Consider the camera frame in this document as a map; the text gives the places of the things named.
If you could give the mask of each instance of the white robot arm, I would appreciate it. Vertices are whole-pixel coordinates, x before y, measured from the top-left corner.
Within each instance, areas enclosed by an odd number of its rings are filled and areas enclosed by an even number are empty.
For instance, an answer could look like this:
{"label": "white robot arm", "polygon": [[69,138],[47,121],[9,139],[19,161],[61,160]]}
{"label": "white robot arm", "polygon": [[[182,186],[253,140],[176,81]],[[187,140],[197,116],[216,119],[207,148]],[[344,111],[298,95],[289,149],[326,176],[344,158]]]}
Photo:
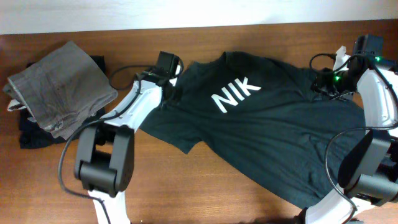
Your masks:
{"label": "white robot arm", "polygon": [[[365,40],[365,44],[361,46],[362,49],[354,48],[354,53],[359,51],[365,54],[366,44],[370,44],[369,42],[375,38],[378,37],[369,35],[360,37],[357,43]],[[350,58],[345,52],[345,47],[336,52],[334,70],[340,68]],[[373,57],[376,66],[390,86],[375,69],[365,67],[361,69],[364,72],[359,74],[356,89],[362,97],[366,126],[391,127],[398,121],[398,105],[393,96],[395,94],[393,92],[398,90],[398,76],[393,72],[393,66],[388,66],[394,63],[387,61],[377,64],[383,59],[375,55]],[[340,70],[340,74],[341,71],[348,71],[347,66]],[[334,82],[343,78],[338,73],[333,75]],[[356,205],[357,211],[354,216],[386,202],[397,202],[398,199],[396,174],[380,166],[385,157],[397,162],[396,156],[392,153],[396,150],[394,142],[398,137],[398,129],[384,131],[384,135],[380,131],[380,136],[369,133],[371,131],[373,130],[367,130],[365,138],[344,159],[338,174],[339,184],[343,184],[343,187],[339,185],[337,187]],[[322,201],[302,212],[301,223],[344,223],[349,220],[352,211],[352,204],[333,189]]]}
{"label": "white robot arm", "polygon": [[[103,123],[80,134],[74,173],[89,195],[102,201],[93,200],[99,224],[130,223],[124,191],[134,169],[134,133],[153,109],[171,98],[172,79],[180,70],[183,63],[177,56],[161,52],[156,66],[138,75],[127,96],[101,117]],[[106,142],[113,144],[112,154],[96,150]]]}

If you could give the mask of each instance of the white lettering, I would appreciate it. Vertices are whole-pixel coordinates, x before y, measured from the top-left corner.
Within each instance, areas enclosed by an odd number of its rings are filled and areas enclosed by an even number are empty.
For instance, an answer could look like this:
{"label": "white lettering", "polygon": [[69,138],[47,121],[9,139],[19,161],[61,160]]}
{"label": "white lettering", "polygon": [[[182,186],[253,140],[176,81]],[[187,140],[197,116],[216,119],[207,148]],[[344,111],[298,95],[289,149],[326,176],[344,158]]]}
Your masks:
{"label": "white lettering", "polygon": [[242,94],[236,89],[236,87],[232,83],[229,83],[228,86],[232,89],[232,91],[235,93],[238,99],[240,99],[241,101],[244,100]]}
{"label": "white lettering", "polygon": [[[242,90],[242,92],[246,96],[250,96],[251,95],[248,90],[256,90],[256,91],[258,91],[258,90],[261,89],[261,87],[258,87],[258,86],[248,85],[248,81],[249,81],[249,79],[246,78],[246,77],[244,77],[243,83],[241,83],[241,81],[239,79],[235,79],[236,84],[238,84],[238,87],[240,87],[240,89]],[[232,92],[235,94],[235,96],[239,100],[241,100],[241,101],[244,100],[244,97],[242,96],[242,94],[238,91],[238,89],[232,83],[229,83],[228,86],[229,86],[229,88],[232,90]],[[222,104],[222,102],[227,103],[227,104],[232,105],[232,106],[238,105],[238,102],[235,100],[235,98],[232,96],[232,94],[225,87],[223,87],[221,90],[224,92],[224,94],[226,95],[226,97],[228,99],[223,98],[223,97],[221,97],[221,96],[219,96],[217,94],[213,94],[211,97],[214,100],[214,102],[216,102],[218,108],[223,113],[226,113],[227,110],[225,109],[225,107]]]}
{"label": "white lettering", "polygon": [[226,95],[226,97],[228,97],[228,99],[223,98],[223,97],[221,97],[221,96],[219,96],[219,95],[217,95],[217,94],[213,94],[211,97],[212,97],[212,99],[214,100],[214,102],[216,102],[218,108],[219,108],[223,113],[226,113],[226,109],[225,109],[225,107],[223,106],[223,104],[221,103],[221,101],[222,101],[222,102],[225,102],[225,103],[227,103],[227,104],[233,105],[233,106],[238,105],[238,102],[232,97],[232,95],[229,93],[229,91],[228,91],[225,87],[223,87],[221,90],[224,92],[224,94]]}
{"label": "white lettering", "polygon": [[260,90],[261,87],[258,86],[253,86],[253,85],[248,85],[248,78],[244,77],[243,83],[241,83],[241,81],[239,79],[235,79],[236,84],[238,84],[238,87],[240,87],[240,89],[243,91],[243,93],[246,96],[250,96],[250,92],[248,90]]}

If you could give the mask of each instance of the t-shirt sleeve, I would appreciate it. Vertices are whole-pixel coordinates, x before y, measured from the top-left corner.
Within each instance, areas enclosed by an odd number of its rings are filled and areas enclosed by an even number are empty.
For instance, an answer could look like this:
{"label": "t-shirt sleeve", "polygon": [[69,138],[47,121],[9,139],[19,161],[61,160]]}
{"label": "t-shirt sleeve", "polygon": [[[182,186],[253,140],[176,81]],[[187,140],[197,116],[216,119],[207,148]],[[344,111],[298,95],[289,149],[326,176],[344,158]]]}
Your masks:
{"label": "t-shirt sleeve", "polygon": [[201,141],[197,128],[185,118],[177,116],[172,108],[156,108],[142,122],[140,128],[147,134],[163,140],[188,153]]}

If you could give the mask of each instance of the white wall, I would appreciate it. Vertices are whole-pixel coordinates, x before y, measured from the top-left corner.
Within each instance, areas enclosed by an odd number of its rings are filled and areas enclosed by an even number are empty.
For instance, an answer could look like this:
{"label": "white wall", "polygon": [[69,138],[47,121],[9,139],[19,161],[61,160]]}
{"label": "white wall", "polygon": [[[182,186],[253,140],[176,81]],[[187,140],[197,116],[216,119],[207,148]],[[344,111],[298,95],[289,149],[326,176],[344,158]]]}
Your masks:
{"label": "white wall", "polygon": [[398,18],[398,0],[0,0],[0,34]]}

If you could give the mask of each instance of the folded gray cloth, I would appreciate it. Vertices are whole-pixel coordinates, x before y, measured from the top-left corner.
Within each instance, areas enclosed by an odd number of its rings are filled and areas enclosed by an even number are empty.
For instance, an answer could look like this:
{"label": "folded gray cloth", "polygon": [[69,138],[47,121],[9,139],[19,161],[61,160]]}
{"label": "folded gray cloth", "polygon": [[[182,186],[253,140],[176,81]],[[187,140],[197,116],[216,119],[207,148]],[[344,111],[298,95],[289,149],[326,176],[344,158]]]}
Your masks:
{"label": "folded gray cloth", "polygon": [[21,99],[19,98],[18,94],[14,91],[14,89],[10,84],[5,85],[2,91],[5,92],[5,94],[9,95],[11,98],[17,100],[18,102],[21,102]]}
{"label": "folded gray cloth", "polygon": [[54,138],[69,138],[86,118],[118,96],[97,64],[73,42],[8,82],[37,124]]}

